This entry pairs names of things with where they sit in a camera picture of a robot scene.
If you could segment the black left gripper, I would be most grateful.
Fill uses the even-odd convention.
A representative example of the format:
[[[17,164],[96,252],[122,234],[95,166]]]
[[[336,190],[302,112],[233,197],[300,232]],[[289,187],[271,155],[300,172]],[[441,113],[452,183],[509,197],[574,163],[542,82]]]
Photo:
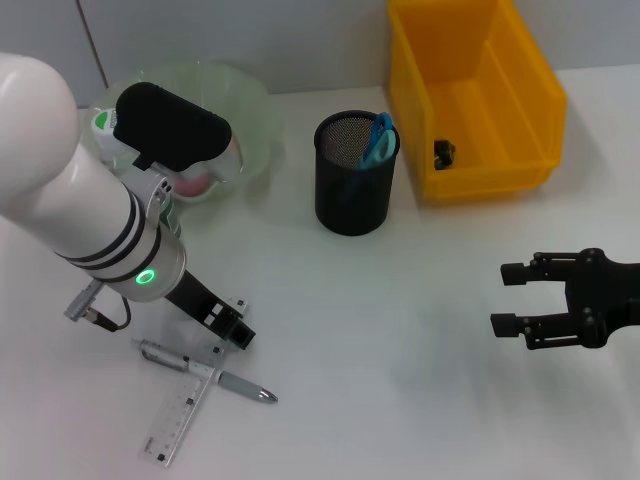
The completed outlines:
[[[211,332],[224,334],[223,340],[241,350],[245,350],[255,336],[255,332],[242,322],[246,310],[245,299],[231,297],[222,300],[215,297],[190,272],[182,275],[165,298]]]

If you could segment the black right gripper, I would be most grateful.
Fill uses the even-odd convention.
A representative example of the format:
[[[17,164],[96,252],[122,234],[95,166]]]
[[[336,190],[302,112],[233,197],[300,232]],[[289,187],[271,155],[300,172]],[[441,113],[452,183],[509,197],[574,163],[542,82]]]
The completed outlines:
[[[529,350],[602,348],[615,331],[640,326],[640,263],[612,261],[601,249],[536,252],[528,264],[503,264],[500,272],[505,286],[537,281],[565,283],[569,313],[491,315],[496,337],[522,335]]]

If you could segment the clear plastic ruler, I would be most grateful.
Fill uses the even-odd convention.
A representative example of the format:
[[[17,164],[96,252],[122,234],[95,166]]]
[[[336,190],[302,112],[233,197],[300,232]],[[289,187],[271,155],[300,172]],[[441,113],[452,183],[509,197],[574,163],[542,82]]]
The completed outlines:
[[[167,468],[172,464],[208,387],[218,378],[227,356],[238,352],[239,348],[209,331],[200,335],[195,346],[187,352],[148,339],[135,340],[133,345],[145,360],[177,374],[139,453],[140,458]]]

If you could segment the pink toy peach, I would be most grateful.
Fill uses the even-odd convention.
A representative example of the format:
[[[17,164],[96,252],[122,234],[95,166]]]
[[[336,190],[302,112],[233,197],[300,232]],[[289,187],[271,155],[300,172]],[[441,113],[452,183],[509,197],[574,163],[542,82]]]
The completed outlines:
[[[192,165],[172,175],[174,192],[179,196],[193,198],[205,193],[213,183],[213,176],[206,167]]]

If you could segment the green plastic wrapper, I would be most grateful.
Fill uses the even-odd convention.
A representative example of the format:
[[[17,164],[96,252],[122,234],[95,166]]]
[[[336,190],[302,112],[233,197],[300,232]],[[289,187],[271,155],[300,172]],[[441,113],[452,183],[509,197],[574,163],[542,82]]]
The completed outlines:
[[[434,168],[436,171],[445,170],[454,163],[456,147],[448,140],[434,141]]]

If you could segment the blue scissors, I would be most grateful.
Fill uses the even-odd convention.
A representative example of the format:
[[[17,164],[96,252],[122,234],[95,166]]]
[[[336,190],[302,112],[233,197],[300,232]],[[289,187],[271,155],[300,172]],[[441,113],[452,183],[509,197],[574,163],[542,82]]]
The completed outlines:
[[[398,146],[391,115],[379,113],[369,131],[366,147],[356,162],[356,169],[367,170],[384,164],[393,157]]]

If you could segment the clear green-label water bottle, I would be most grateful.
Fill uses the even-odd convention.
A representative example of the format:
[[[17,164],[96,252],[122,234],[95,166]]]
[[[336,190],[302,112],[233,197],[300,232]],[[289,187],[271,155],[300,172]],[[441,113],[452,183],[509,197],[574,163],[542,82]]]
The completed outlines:
[[[102,163],[116,176],[122,177],[133,165],[138,153],[114,136],[117,113],[114,108],[99,110],[91,119],[91,132],[96,141]],[[161,206],[161,222],[177,237],[181,235],[181,225],[171,194]]]

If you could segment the white grey ballpoint pen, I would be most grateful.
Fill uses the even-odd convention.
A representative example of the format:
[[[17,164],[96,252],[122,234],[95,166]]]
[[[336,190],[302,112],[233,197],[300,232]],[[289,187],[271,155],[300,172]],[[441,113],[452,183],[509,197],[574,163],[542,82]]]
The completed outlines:
[[[266,404],[276,404],[279,399],[266,388],[234,375],[219,370],[214,365],[200,362],[187,355],[175,353],[149,340],[133,340],[143,358],[161,366],[191,375],[211,378],[221,388],[234,392],[251,400]]]

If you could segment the black mesh pen cup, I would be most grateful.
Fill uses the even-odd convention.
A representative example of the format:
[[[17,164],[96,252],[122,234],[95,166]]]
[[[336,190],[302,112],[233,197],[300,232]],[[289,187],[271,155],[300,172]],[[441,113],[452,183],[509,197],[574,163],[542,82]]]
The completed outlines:
[[[394,125],[399,146],[393,157],[376,168],[356,169],[378,114],[343,111],[326,118],[316,129],[315,213],[334,233],[365,235],[382,225],[387,217],[400,149],[400,136]]]

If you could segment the pale green glass fruit bowl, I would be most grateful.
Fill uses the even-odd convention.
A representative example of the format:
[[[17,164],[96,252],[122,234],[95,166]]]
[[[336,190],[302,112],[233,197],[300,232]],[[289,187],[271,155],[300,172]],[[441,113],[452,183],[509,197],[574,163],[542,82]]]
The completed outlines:
[[[81,143],[93,154],[101,153],[92,132],[95,117],[114,107],[125,88],[142,81],[156,84],[220,115],[230,123],[239,144],[242,167],[237,179],[214,180],[198,196],[185,196],[173,188],[174,198],[184,203],[198,203],[223,197],[267,168],[282,132],[282,122],[272,108],[266,87],[259,80],[220,62],[186,61],[141,69],[130,78],[112,85],[93,102],[81,120]]]

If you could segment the yellow plastic bin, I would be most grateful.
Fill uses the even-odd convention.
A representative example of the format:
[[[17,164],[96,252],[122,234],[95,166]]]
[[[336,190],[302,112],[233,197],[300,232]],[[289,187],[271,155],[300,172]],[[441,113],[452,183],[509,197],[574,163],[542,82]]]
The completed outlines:
[[[567,96],[513,0],[389,0],[389,92],[419,192],[435,204],[518,194],[560,165]],[[434,168],[434,141],[456,147]]]

